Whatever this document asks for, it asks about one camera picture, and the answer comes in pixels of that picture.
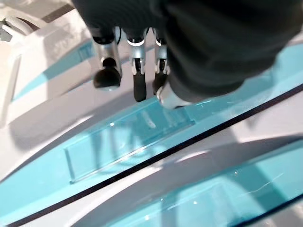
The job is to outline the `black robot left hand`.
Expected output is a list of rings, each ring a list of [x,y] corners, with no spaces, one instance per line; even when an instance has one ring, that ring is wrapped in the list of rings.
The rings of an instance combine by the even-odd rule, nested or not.
[[[168,76],[159,76],[163,107],[192,105],[238,89],[269,69],[303,25],[300,0],[75,0],[97,43],[114,27],[140,41],[155,30],[166,45]]]

